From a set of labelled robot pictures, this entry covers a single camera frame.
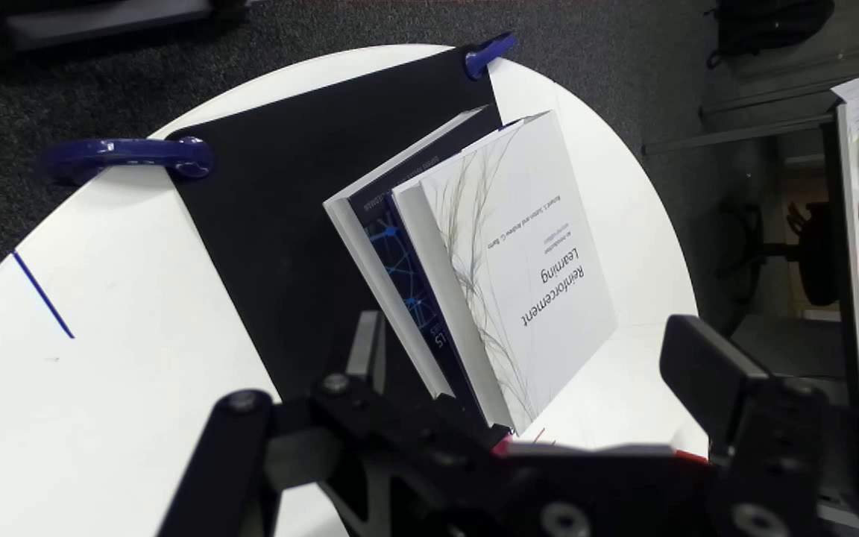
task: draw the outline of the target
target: blue line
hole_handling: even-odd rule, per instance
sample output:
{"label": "blue line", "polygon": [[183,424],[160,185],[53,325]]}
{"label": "blue line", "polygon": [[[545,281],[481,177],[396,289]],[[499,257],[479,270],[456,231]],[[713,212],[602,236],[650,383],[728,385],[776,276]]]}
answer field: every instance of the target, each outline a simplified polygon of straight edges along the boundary
{"label": "blue line", "polygon": [[62,316],[58,314],[58,310],[55,309],[55,306],[52,305],[51,300],[48,299],[48,296],[45,295],[45,290],[42,289],[41,285],[38,285],[38,281],[35,280],[35,276],[31,275],[31,271],[28,270],[28,267],[25,265],[25,262],[22,261],[22,258],[18,255],[17,251],[13,251],[13,257],[15,261],[18,262],[18,266],[21,266],[22,271],[28,278],[28,281],[31,282],[31,285],[35,286],[35,290],[38,291],[38,295],[42,297],[42,300],[45,301],[45,305],[48,306],[48,309],[51,310],[51,314],[55,317],[55,320],[58,321],[58,324],[61,325],[62,330],[65,330],[65,333],[69,334],[71,339],[75,339],[72,336],[72,331],[69,330],[69,326],[65,324],[65,321],[62,319]]}

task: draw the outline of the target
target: round table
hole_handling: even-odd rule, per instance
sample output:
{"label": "round table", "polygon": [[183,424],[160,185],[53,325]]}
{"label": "round table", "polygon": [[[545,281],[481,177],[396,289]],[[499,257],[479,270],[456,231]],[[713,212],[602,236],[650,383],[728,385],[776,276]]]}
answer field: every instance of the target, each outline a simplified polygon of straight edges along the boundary
{"label": "round table", "polygon": [[[230,89],[151,137],[446,48],[386,45],[304,61]],[[529,436],[705,454],[705,433],[658,373],[666,317],[696,314],[696,305],[652,184],[576,96],[511,61],[490,70],[504,122],[558,111],[617,313],[616,332]],[[0,535],[153,534],[214,402],[241,388],[276,397],[274,385],[163,168],[103,172],[16,251],[74,338],[16,259],[4,258]],[[341,528],[317,486],[284,494],[279,535]]]}

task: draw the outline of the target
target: dark carpet floor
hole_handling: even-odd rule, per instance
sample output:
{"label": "dark carpet floor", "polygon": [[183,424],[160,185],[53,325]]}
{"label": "dark carpet floor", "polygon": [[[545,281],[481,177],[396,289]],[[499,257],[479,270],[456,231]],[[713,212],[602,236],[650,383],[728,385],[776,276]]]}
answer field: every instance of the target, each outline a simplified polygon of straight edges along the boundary
{"label": "dark carpet floor", "polygon": [[[645,139],[702,131],[696,107],[715,43],[714,21],[702,17],[710,3],[269,0],[235,28],[180,28],[20,58],[0,66],[0,261],[70,193],[35,183],[31,164],[42,148],[146,136],[257,75],[346,48],[462,44],[514,30],[510,58],[574,92],[641,155]],[[725,325],[736,308],[714,269],[732,230],[715,208],[743,190],[742,163],[730,148],[642,163],[681,240],[702,316]]]}

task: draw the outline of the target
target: blue plastic clip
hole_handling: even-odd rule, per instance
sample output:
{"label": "blue plastic clip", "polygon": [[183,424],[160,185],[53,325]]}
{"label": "blue plastic clip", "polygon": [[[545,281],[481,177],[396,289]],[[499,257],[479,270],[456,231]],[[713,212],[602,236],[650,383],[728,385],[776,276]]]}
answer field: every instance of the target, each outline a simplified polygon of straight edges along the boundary
{"label": "blue plastic clip", "polygon": [[51,147],[39,160],[45,179],[82,186],[108,166],[165,166],[185,179],[211,173],[214,154],[203,140],[79,139]]}
{"label": "blue plastic clip", "polygon": [[495,58],[501,57],[506,51],[515,46],[515,35],[505,33],[491,38],[491,40],[479,45],[476,51],[466,54],[466,74],[474,81],[483,78],[486,66]]}

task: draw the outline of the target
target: book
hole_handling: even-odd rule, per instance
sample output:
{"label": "book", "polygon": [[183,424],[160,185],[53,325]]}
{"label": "book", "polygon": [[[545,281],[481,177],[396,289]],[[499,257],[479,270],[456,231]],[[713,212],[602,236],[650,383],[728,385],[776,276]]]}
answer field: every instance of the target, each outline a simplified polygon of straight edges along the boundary
{"label": "book", "polygon": [[617,326],[556,114],[482,136],[391,196],[484,415],[525,431]]}
{"label": "book", "polygon": [[460,113],[324,202],[430,394],[454,395],[480,421],[485,419],[482,409],[423,279],[419,259],[410,249],[406,229],[389,207],[388,194],[392,187],[449,159],[499,126],[498,110],[492,106]]}

